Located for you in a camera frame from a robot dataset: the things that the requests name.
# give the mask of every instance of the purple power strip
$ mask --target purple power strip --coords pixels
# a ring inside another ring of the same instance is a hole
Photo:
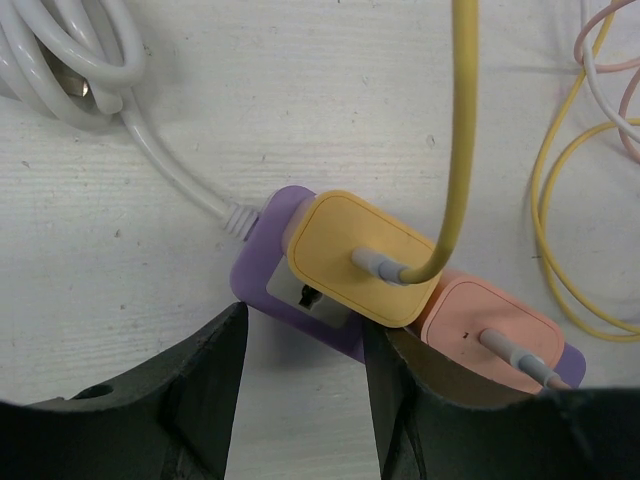
[[[290,186],[278,190],[271,197],[231,270],[231,289],[248,305],[364,363],[364,319],[360,315],[354,312],[342,327],[332,328],[267,292],[267,283],[284,256],[281,246],[284,229],[298,205],[313,196],[315,193],[311,190]],[[578,387],[586,372],[584,356],[577,348],[565,343],[555,371],[566,383]]]

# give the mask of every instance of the charger plug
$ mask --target charger plug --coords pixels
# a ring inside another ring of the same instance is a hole
[[[533,352],[572,387],[580,385],[586,371],[584,356],[565,343],[555,322],[489,282],[464,272],[443,272],[410,329],[454,362],[527,393],[537,393],[542,387],[485,348],[480,343],[483,331],[499,331],[514,344]]]
[[[419,265],[434,244],[411,227],[345,191],[307,199],[292,216],[283,246],[291,271],[305,284],[364,317],[405,327],[424,309],[439,276],[399,287],[353,262],[353,253],[382,251],[398,264]]]

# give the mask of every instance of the yellow cable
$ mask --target yellow cable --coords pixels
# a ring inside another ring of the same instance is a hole
[[[596,38],[596,41],[594,42],[594,45],[593,45],[594,55],[596,55],[600,50],[600,47],[602,46],[602,43],[604,42],[607,36],[609,28],[611,27],[612,21],[613,21],[613,14],[606,18],[602,28],[600,29],[600,32],[598,33],[598,37]],[[556,180],[558,178],[558,175],[562,167],[567,162],[571,154],[573,154],[573,152],[580,145],[586,142],[588,139],[605,130],[616,128],[616,126],[611,122],[603,123],[601,125],[591,128],[590,130],[586,131],[582,135],[578,136],[573,142],[571,142],[569,146],[565,148],[565,150],[562,152],[562,154],[558,157],[555,164],[553,165],[553,168],[549,173],[547,183],[542,189],[542,198],[541,199],[538,198],[538,193],[540,190],[540,178],[542,176],[542,169],[549,155],[549,150],[551,149],[553,140],[555,139],[558,133],[558,130],[560,129],[560,126],[562,125],[562,122],[564,121],[567,115],[567,112],[569,111],[569,108],[573,104],[573,101],[575,100],[578,94],[578,91],[580,90],[580,87],[584,82],[584,79],[585,79],[585,72],[583,70],[578,76],[578,78],[576,79],[575,83],[573,84],[573,87],[571,88],[569,95],[567,96],[558,114],[556,115],[551,126],[549,127],[549,130],[547,131],[544,141],[542,142],[542,146],[540,147],[540,152],[538,153],[538,157],[536,158],[536,163],[534,165],[532,181],[531,181],[531,216],[533,219],[533,225],[535,227],[536,241],[538,243],[538,248],[542,253],[542,264],[544,267],[543,271],[544,271],[545,279],[547,280],[549,287],[551,288],[551,292],[553,293],[553,296],[555,297],[556,301],[560,305],[560,308],[567,315],[567,317],[569,317],[569,319],[572,322],[574,322],[578,327],[583,329],[585,332],[595,337],[601,338],[603,340],[609,340],[613,342],[640,341],[640,335],[639,335],[640,327],[635,327],[633,325],[626,324],[621,320],[608,315],[604,311],[600,310],[595,304],[593,304],[588,298],[586,298],[582,294],[582,292],[578,290],[578,288],[576,288],[576,286],[571,282],[571,280],[568,278],[568,276],[565,274],[565,272],[562,270],[557,260],[553,256],[551,248],[549,247],[549,244],[547,243],[547,239],[546,239],[545,227],[546,227],[547,213],[549,211],[549,204],[551,201],[551,194],[553,192],[553,187],[556,183]],[[632,119],[630,120],[630,123],[632,125],[640,126],[640,119],[639,118]],[[580,319],[580,317],[578,317],[576,313],[574,313],[571,310],[569,305],[566,303],[566,301],[562,297],[562,294],[560,293],[558,285],[554,279],[554,274],[558,277],[558,279],[565,286],[565,288],[576,298],[576,300],[578,300],[582,305],[584,305],[589,311],[591,311],[593,314],[600,317],[601,319],[605,320],[609,324],[614,325],[623,330],[626,330],[628,332],[633,332],[633,334],[612,335],[612,334],[601,332],[587,325],[583,320]]]
[[[458,241],[469,198],[478,96],[478,0],[452,0],[453,135],[447,207],[429,261],[400,273],[403,283],[431,280],[445,267]]]

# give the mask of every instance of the cable connector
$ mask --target cable connector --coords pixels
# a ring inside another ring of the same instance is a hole
[[[540,357],[526,348],[513,343],[497,330],[487,328],[480,334],[480,343],[507,362],[516,370],[529,375],[545,388],[560,376],[544,363]]]

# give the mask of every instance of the cable strain relief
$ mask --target cable strain relief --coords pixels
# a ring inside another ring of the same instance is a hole
[[[357,247],[351,253],[351,261],[389,285],[406,285],[400,280],[400,274],[409,267],[396,262],[383,253],[367,247]]]
[[[255,208],[232,203],[229,206],[227,218],[223,221],[224,231],[232,237],[245,241],[258,221],[258,216]]]

